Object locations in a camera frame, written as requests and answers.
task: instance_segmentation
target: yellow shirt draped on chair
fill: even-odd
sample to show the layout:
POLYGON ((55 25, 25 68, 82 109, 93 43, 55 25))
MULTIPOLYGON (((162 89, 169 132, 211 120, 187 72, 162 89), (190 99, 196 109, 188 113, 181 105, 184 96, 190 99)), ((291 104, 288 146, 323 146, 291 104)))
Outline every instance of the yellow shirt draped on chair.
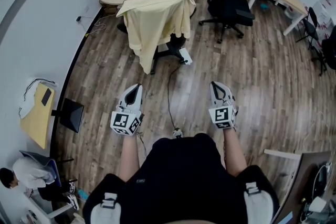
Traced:
POLYGON ((149 74, 156 47, 170 41, 175 33, 190 38, 190 16, 194 0, 127 0, 117 13, 124 16, 130 48, 139 56, 149 74))

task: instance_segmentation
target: person's arm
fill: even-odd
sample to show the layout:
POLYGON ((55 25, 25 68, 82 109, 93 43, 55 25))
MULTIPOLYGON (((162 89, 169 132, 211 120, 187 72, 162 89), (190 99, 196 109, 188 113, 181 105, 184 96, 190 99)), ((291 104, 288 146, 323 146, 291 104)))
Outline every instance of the person's arm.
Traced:
POLYGON ((246 160, 236 131, 233 128, 224 129, 223 133, 226 170, 229 174, 237 176, 247 167, 246 160))
POLYGON ((136 139, 136 135, 124 136, 118 176, 125 182, 127 182, 140 168, 136 139))

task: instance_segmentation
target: blue object on floor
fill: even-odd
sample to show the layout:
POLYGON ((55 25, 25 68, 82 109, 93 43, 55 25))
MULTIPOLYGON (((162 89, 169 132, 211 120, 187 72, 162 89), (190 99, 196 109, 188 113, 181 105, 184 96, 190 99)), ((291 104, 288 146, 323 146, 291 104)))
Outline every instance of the blue object on floor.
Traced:
POLYGON ((82 200, 87 200, 89 198, 89 195, 82 189, 78 190, 78 196, 79 198, 81 198, 82 200))
POLYGON ((265 12, 266 10, 268 10, 268 6, 266 4, 264 4, 264 3, 262 3, 260 5, 260 8, 262 9, 263 12, 265 12))

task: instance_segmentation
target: black pants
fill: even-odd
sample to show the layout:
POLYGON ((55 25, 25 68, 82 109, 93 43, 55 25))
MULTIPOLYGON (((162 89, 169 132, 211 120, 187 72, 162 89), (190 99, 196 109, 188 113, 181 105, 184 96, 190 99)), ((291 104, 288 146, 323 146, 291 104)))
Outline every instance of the black pants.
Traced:
POLYGON ((53 182, 49 185, 46 185, 45 188, 38 188, 37 190, 43 200, 69 202, 69 199, 63 196, 63 193, 66 193, 70 190, 69 183, 64 183, 61 187, 57 187, 56 182, 53 182))

